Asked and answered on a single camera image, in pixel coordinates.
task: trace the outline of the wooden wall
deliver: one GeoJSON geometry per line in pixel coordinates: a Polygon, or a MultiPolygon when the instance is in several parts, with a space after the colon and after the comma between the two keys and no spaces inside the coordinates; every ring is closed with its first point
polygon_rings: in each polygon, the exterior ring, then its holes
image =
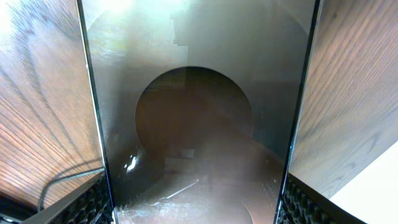
{"type": "Polygon", "coordinates": [[[398,1],[325,0],[291,173],[330,198],[397,127],[398,1]]]}
{"type": "MultiPolygon", "coordinates": [[[[0,3],[0,192],[37,206],[51,178],[102,161],[75,2],[21,2],[0,3]]],[[[45,206],[88,179],[53,185],[45,206]]]]}
{"type": "MultiPolygon", "coordinates": [[[[0,192],[102,166],[75,2],[1,3],[0,192]]],[[[398,140],[398,2],[325,0],[291,172],[331,197],[398,140]]],[[[45,206],[89,177],[54,185],[45,206]]]]}

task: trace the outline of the glass pane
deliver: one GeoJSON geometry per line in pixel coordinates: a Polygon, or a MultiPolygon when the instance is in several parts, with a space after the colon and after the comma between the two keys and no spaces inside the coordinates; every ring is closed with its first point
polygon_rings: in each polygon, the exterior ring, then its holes
{"type": "Polygon", "coordinates": [[[274,221],[314,3],[83,1],[119,222],[274,221]]]}

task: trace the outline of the black mesh grille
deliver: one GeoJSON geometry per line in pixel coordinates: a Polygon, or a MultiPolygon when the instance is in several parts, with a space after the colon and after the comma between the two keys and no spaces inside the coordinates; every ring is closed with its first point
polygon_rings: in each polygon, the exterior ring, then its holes
{"type": "Polygon", "coordinates": [[[291,179],[288,179],[278,223],[335,224],[336,222],[323,213],[291,179]]]}
{"type": "Polygon", "coordinates": [[[112,211],[108,185],[103,175],[51,223],[111,223],[112,211]]]}

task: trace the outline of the white surface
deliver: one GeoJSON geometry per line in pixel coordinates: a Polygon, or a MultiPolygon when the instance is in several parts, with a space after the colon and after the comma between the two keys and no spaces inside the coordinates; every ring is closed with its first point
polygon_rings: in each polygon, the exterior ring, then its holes
{"type": "Polygon", "coordinates": [[[330,200],[366,223],[398,223],[398,142],[330,200]]]}

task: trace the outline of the black cable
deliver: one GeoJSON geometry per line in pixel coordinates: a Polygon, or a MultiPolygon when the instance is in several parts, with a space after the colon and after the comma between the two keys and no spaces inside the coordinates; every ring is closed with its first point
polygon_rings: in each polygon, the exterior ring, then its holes
{"type": "Polygon", "coordinates": [[[40,195],[40,198],[39,198],[39,204],[37,205],[37,212],[40,212],[42,210],[42,208],[44,207],[43,203],[44,203],[45,194],[47,193],[47,191],[49,190],[51,185],[56,184],[58,182],[71,180],[71,179],[76,179],[76,178],[83,177],[83,176],[90,175],[90,174],[95,174],[97,172],[101,172],[101,171],[104,171],[104,170],[105,170],[104,168],[97,168],[97,169],[92,169],[92,170],[88,170],[88,171],[80,172],[80,173],[77,173],[77,174],[72,174],[72,175],[68,175],[68,176],[65,176],[65,177],[60,177],[60,178],[51,180],[43,188],[43,191],[42,191],[42,193],[40,195]]]}

